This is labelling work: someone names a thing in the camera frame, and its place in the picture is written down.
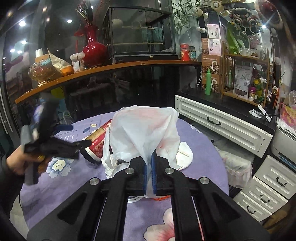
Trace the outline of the person's left hand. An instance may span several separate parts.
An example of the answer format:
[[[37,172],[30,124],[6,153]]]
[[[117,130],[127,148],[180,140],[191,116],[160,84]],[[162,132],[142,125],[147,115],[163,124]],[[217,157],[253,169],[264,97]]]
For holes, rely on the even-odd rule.
[[[17,175],[24,175],[29,164],[37,163],[38,174],[46,171],[48,163],[52,157],[44,156],[41,154],[27,154],[23,152],[23,146],[19,146],[12,154],[6,159],[6,163],[10,170]]]

